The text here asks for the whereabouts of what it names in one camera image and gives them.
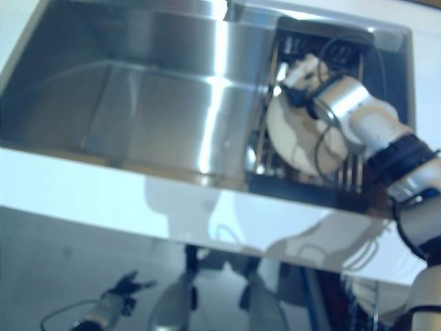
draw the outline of white countertop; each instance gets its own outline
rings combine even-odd
[[[0,3],[0,70],[37,2]],[[441,146],[441,10],[395,0],[292,2],[409,26],[417,131],[432,148]],[[0,148],[0,181],[1,205],[68,221],[404,284],[424,267],[393,223],[363,215],[6,148]]]

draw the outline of sink basin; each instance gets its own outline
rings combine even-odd
[[[267,156],[271,146],[261,123],[276,68],[319,52],[342,33],[375,43],[386,64],[387,101],[412,126],[411,37],[405,28],[272,0],[246,6],[221,0],[41,1],[2,73],[1,143],[387,214],[389,207],[376,202],[381,194],[329,188]],[[372,47],[348,41],[341,47],[351,49],[351,61],[334,64],[361,74],[368,89],[379,93]],[[249,167],[256,160],[247,158],[255,140],[266,153],[260,172],[257,164]],[[354,157],[343,168],[342,183],[361,174],[362,164]]]

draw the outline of gray floor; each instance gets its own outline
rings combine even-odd
[[[183,247],[110,230],[86,227],[33,214],[0,209],[1,318],[0,330],[38,330],[45,314],[63,305],[95,299],[124,273],[139,270],[140,279],[158,285],[140,293],[131,318],[122,318],[116,331],[145,330],[153,305],[183,270]],[[271,265],[260,269],[274,286]],[[197,281],[200,308],[191,330],[246,330],[247,314],[238,309],[245,281],[228,268],[204,272]],[[283,303],[291,330],[310,330],[307,310]],[[48,331],[68,330],[87,308],[60,315]]]

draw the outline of black cable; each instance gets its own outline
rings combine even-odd
[[[380,65],[380,71],[381,71],[381,79],[382,79],[382,99],[386,99],[387,96],[387,83],[386,83],[386,70],[384,67],[384,61],[383,58],[380,54],[379,49],[376,47],[376,45],[368,40],[368,38],[362,37],[362,36],[358,36],[356,34],[341,34],[338,35],[334,38],[331,38],[330,40],[328,40],[328,42],[326,42],[326,44],[322,47],[320,54],[318,55],[318,66],[317,66],[317,77],[318,80],[320,81],[320,84],[323,84],[323,79],[322,79],[322,72],[321,72],[321,65],[323,62],[323,58],[326,55],[326,51],[328,51],[328,49],[337,41],[344,39],[344,38],[355,38],[355,39],[359,39],[359,40],[363,40],[364,42],[368,43],[369,45],[371,45],[373,47],[373,49],[376,52],[377,58],[378,58],[378,63]],[[336,186],[337,188],[340,188],[340,185],[338,183],[336,183],[335,181],[332,181],[331,179],[327,178],[326,175],[323,173],[323,171],[320,168],[320,164],[318,162],[318,153],[319,153],[319,149],[320,146],[322,145],[323,141],[325,140],[325,136],[326,134],[331,130],[331,125],[328,125],[327,128],[325,129],[325,131],[322,132],[322,134],[320,135],[320,137],[317,140],[316,146],[314,148],[314,165],[316,167],[317,173],[320,176],[320,178],[325,182],[328,183],[332,186]],[[371,185],[375,185],[376,181],[372,181],[371,183],[368,184],[364,184],[364,185],[352,185],[350,187],[348,187],[350,190],[357,190],[357,189],[364,189],[366,187],[369,187]]]
[[[41,331],[46,331],[46,328],[45,328],[46,322],[49,321],[50,319],[54,318],[55,316],[58,316],[58,315],[60,315],[64,312],[67,312],[68,310],[71,310],[73,308],[80,307],[82,305],[90,305],[92,303],[97,303],[97,302],[98,302],[98,300],[96,300],[96,299],[82,300],[82,301],[78,301],[76,303],[71,303],[70,305],[62,307],[60,309],[57,309],[54,312],[51,312],[50,314],[47,314],[46,316],[44,316],[42,318],[42,320],[40,321],[40,329],[41,329]]]

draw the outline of robotic arm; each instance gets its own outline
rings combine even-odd
[[[132,295],[156,284],[155,281],[136,283],[136,275],[137,272],[127,274],[114,288],[106,291],[97,304],[74,324],[72,331],[112,330],[121,315],[130,316],[136,305]]]
[[[282,82],[285,92],[301,95],[295,106],[341,131],[352,151],[387,187],[398,206],[399,233],[428,268],[414,281],[407,303],[412,330],[441,330],[441,159],[398,120],[395,108],[372,96],[357,79],[319,77],[326,67],[314,56]]]

